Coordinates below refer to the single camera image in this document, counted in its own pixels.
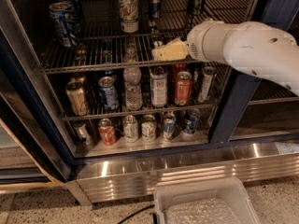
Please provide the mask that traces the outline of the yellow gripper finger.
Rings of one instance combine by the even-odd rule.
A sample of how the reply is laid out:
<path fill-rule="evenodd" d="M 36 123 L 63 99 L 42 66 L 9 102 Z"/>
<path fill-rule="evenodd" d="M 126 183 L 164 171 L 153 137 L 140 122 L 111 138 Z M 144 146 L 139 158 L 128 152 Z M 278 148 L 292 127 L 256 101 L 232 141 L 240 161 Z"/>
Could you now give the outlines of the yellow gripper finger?
<path fill-rule="evenodd" d="M 188 56 L 187 46 L 179 37 L 151 51 L 154 61 L 183 60 Z"/>

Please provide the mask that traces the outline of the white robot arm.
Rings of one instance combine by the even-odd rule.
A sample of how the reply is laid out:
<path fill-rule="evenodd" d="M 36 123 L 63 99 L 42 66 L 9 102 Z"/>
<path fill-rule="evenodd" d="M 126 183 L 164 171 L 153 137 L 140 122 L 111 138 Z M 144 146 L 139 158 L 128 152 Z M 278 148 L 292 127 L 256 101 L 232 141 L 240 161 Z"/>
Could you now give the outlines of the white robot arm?
<path fill-rule="evenodd" d="M 176 38 L 151 52 L 155 61 L 217 62 L 299 95 L 299 46 L 289 33 L 257 21 L 239 24 L 206 20 L 185 40 Z"/>

